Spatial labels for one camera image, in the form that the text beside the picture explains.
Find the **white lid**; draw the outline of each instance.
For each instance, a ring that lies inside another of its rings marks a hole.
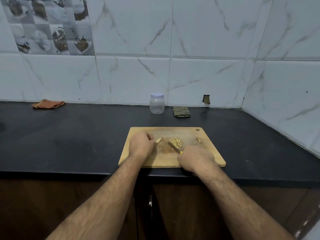
[[[165,95],[162,92],[153,92],[151,93],[152,99],[163,99]]]

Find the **countertop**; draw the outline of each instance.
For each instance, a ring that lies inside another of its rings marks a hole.
[[[320,188],[320,159],[241,109],[194,108],[176,118],[148,106],[66,104],[54,110],[0,102],[2,175],[106,176],[118,161],[130,127],[202,127],[240,185]],[[141,169],[139,178],[197,181],[181,168]]]

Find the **forearm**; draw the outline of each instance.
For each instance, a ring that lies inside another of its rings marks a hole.
[[[196,174],[216,199],[235,240],[294,239],[214,162],[199,168]]]
[[[128,157],[47,239],[117,239],[142,163],[143,159]]]

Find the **jar body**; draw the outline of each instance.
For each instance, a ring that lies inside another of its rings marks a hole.
[[[165,99],[164,98],[151,98],[150,99],[150,111],[153,114],[162,114],[165,110]]]

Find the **hand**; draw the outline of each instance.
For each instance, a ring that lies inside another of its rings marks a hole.
[[[186,146],[183,153],[178,155],[178,162],[184,170],[193,173],[212,163],[218,167],[218,164],[214,162],[214,155],[197,145]]]
[[[141,158],[143,161],[152,153],[155,140],[153,135],[139,132],[130,139],[129,156]]]

